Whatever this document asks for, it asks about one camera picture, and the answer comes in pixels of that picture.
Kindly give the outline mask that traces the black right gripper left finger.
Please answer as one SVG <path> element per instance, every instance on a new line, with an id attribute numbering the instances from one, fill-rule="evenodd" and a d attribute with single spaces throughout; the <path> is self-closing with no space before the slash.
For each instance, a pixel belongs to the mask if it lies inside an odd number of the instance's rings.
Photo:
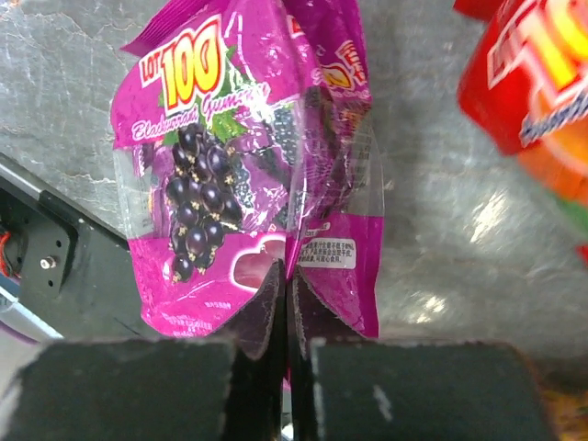
<path id="1" fill-rule="evenodd" d="M 285 267 L 204 338 L 56 340 L 1 396 L 4 440 L 278 440 Z"/>

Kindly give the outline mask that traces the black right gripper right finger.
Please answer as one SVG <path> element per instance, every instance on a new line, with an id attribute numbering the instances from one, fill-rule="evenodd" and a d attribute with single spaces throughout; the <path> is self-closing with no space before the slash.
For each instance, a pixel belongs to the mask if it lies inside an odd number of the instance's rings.
<path id="1" fill-rule="evenodd" d="M 298 440 L 553 440 L 527 359 L 500 342 L 369 339 L 301 269 L 286 291 Z"/>

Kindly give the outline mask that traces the purple candy bag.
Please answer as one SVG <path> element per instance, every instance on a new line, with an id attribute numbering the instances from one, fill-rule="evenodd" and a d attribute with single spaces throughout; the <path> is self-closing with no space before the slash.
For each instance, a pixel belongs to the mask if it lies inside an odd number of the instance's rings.
<path id="1" fill-rule="evenodd" d="M 170 1 L 125 46 L 110 121 L 144 321 L 215 332 L 275 262 L 379 332 L 383 233 L 355 1 Z"/>

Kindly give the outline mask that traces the orange candy bag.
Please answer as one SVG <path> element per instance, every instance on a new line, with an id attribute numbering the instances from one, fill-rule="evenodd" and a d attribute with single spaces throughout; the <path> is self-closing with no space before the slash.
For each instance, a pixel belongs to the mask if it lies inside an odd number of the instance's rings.
<path id="1" fill-rule="evenodd" d="M 587 441 L 587 391 L 543 390 L 551 421 L 561 441 Z"/>

